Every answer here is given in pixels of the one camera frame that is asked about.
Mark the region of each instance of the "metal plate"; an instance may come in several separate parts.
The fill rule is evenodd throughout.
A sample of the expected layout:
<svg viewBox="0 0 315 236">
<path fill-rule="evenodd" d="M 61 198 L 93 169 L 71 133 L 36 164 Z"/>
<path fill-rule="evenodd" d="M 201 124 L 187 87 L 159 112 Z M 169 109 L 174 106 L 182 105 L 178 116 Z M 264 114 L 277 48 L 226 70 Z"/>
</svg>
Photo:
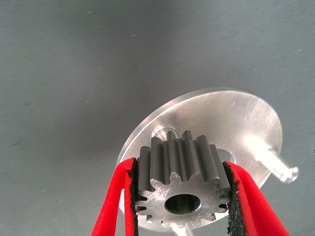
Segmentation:
<svg viewBox="0 0 315 236">
<path fill-rule="evenodd" d="M 146 117 L 125 142 L 117 164 L 138 157 L 142 146 L 150 146 L 151 137 L 164 129 L 179 135 L 190 130 L 193 138 L 205 135 L 217 148 L 228 151 L 234 162 L 245 168 L 261 187 L 270 171 L 258 162 L 248 148 L 248 136 L 262 139 L 276 154 L 282 146 L 282 127 L 275 110 L 263 99 L 248 92 L 228 89 L 202 89 L 179 96 Z M 220 214 L 217 220 L 226 216 Z M 212 222 L 202 222 L 201 226 Z M 165 232 L 160 225 L 139 217 L 139 226 Z"/>
</svg>

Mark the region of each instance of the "gray background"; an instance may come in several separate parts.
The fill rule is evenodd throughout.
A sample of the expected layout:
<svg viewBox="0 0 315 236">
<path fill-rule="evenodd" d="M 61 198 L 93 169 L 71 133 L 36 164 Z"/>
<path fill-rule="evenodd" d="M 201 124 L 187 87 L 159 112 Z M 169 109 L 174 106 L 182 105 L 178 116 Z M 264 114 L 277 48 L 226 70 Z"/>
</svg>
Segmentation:
<svg viewBox="0 0 315 236">
<path fill-rule="evenodd" d="M 0 235 L 88 235 L 135 126 L 207 87 L 279 112 L 301 175 L 262 191 L 293 236 L 315 235 L 314 73 L 313 0 L 0 1 Z"/>
</svg>

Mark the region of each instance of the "metal gear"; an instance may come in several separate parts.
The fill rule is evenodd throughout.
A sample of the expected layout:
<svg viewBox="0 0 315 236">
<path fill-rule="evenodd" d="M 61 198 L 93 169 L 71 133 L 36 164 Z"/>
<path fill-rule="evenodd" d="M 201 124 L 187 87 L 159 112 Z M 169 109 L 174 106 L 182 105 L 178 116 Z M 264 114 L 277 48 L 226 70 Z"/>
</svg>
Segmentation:
<svg viewBox="0 0 315 236">
<path fill-rule="evenodd" d="M 227 211 L 230 185 L 215 145 L 205 136 L 192 139 L 190 131 L 178 139 L 172 131 L 167 141 L 151 139 L 138 158 L 138 215 L 168 228 L 201 220 L 214 221 Z"/>
</svg>

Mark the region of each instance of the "center hole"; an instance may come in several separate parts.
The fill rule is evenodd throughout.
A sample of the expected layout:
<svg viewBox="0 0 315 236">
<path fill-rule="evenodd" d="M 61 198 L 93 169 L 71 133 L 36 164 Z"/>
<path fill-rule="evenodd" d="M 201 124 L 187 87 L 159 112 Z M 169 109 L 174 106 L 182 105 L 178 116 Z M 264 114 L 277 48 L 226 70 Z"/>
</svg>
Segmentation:
<svg viewBox="0 0 315 236">
<path fill-rule="evenodd" d="M 165 208 L 173 214 L 188 214 L 200 207 L 200 199 L 191 194 L 179 194 L 165 202 Z"/>
</svg>

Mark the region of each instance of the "red fabric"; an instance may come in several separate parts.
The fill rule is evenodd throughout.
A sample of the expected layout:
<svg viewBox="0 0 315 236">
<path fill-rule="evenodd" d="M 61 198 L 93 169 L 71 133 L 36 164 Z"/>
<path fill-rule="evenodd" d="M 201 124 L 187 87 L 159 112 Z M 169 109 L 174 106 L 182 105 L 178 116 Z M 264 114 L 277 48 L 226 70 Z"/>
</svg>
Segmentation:
<svg viewBox="0 0 315 236">
<path fill-rule="evenodd" d="M 91 236 L 115 235 L 119 200 L 123 189 L 125 189 L 126 236 L 135 235 L 135 215 L 132 211 L 130 191 L 132 178 L 128 174 L 128 171 L 132 170 L 134 161 L 136 161 L 135 158 L 127 159 L 116 167 Z"/>
<path fill-rule="evenodd" d="M 248 236 L 289 236 L 251 175 L 238 165 L 226 163 L 234 173 L 233 183 L 239 181 L 238 198 Z"/>
</svg>

